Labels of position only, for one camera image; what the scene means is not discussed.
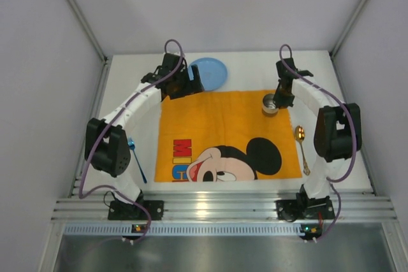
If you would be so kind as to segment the gold ornate spoon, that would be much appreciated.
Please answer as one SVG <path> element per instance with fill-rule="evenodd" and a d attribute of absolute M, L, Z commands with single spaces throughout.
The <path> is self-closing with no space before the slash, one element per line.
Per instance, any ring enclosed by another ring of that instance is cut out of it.
<path fill-rule="evenodd" d="M 305 158 L 305 152 L 303 149 L 303 141 L 305 139 L 305 131 L 302 126 L 298 125 L 295 127 L 294 132 L 293 132 L 295 141 L 299 144 L 300 150 L 301 150 L 301 155 L 302 155 L 302 163 L 303 163 L 303 173 L 306 176 L 309 176 L 311 174 L 311 171 L 309 169 L 309 165 L 307 163 L 307 160 Z"/>

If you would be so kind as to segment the small metal cup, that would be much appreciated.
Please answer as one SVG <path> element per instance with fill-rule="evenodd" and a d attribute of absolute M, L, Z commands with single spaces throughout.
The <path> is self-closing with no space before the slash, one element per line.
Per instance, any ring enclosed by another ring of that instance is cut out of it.
<path fill-rule="evenodd" d="M 262 112 L 265 116 L 274 117 L 278 114 L 278 107 L 274 103 L 274 94 L 266 94 L 262 99 Z"/>

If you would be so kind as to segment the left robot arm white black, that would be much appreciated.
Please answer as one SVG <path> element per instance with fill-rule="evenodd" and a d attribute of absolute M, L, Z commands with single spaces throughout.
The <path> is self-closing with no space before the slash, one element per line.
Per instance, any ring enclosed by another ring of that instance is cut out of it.
<path fill-rule="evenodd" d="M 198 66 L 192 65 L 189 69 L 182 54 L 165 53 L 162 64 L 155 71 L 147 73 L 120 106 L 102 119 L 92 118 L 88 121 L 79 197 L 84 199 L 99 189 L 109 189 L 122 202 L 140 207 L 136 200 L 141 190 L 127 171 L 131 161 L 128 145 L 130 132 L 151 108 L 165 98 L 178 99 L 203 91 Z M 113 183 L 84 192 L 90 167 L 108 174 L 113 178 Z"/>

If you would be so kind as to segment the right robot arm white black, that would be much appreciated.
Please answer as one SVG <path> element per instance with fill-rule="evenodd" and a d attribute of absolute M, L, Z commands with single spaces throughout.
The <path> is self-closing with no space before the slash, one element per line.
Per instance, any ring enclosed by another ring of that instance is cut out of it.
<path fill-rule="evenodd" d="M 292 207 L 283 207 L 280 217 L 335 218 L 329 192 L 334 184 L 350 176 L 361 149 L 360 107 L 356 103 L 345 103 L 318 86 L 310 71 L 295 67 L 292 57 L 281 57 L 276 67 L 279 82 L 273 97 L 275 107 L 292 107 L 294 100 L 300 99 L 316 116 L 313 136 L 316 161 L 296 193 Z"/>

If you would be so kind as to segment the blue plastic plate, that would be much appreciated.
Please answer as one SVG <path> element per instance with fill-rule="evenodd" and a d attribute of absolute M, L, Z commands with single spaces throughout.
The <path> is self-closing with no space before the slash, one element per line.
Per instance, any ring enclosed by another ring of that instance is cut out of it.
<path fill-rule="evenodd" d="M 215 91 L 220 89 L 228 78 L 227 67 L 219 59 L 202 57 L 190 63 L 188 66 L 188 73 L 191 80 L 193 79 L 192 66 L 198 67 L 204 91 Z"/>

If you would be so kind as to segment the blue metal fork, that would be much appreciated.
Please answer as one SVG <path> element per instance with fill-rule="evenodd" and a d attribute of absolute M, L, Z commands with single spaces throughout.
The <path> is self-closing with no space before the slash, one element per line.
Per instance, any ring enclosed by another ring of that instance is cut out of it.
<path fill-rule="evenodd" d="M 137 157 L 137 154 L 136 154 L 135 142 L 133 141 L 132 138 L 128 138 L 127 139 L 127 144 L 128 144 L 128 147 L 129 147 L 130 151 L 132 151 L 132 153 L 133 153 L 133 156 L 135 158 L 136 164 L 137 164 L 138 169 L 140 171 L 140 175 L 142 177 L 143 183 L 147 184 L 147 178 L 145 176 L 145 173 L 143 172 L 142 166 L 141 166 L 140 161 L 139 161 L 139 159 Z"/>

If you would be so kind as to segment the orange cartoon mouse cloth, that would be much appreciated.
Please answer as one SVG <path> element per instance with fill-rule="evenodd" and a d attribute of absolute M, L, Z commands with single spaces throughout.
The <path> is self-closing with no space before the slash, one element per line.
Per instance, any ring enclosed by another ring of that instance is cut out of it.
<path fill-rule="evenodd" d="M 265 115 L 265 90 L 204 92 L 161 104 L 156 182 L 301 178 L 288 110 Z"/>

